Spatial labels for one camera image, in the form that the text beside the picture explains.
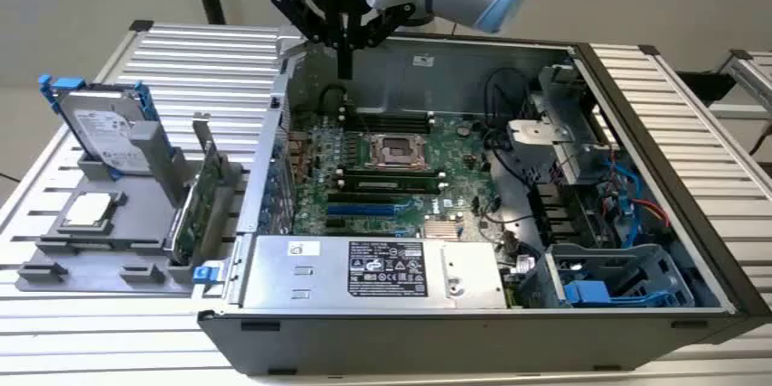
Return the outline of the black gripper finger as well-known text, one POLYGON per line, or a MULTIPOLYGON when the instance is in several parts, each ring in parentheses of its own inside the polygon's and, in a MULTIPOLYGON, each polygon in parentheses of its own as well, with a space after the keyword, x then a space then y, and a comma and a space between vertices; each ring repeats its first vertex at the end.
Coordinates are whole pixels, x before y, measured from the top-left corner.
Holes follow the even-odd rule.
POLYGON ((346 43, 337 0, 272 0, 290 24, 310 42, 336 50, 337 78, 346 77, 346 43))
POLYGON ((388 7, 366 24, 362 14, 349 14, 345 33, 345 78, 353 76, 353 52, 376 47, 405 24, 416 10, 413 3, 388 7))

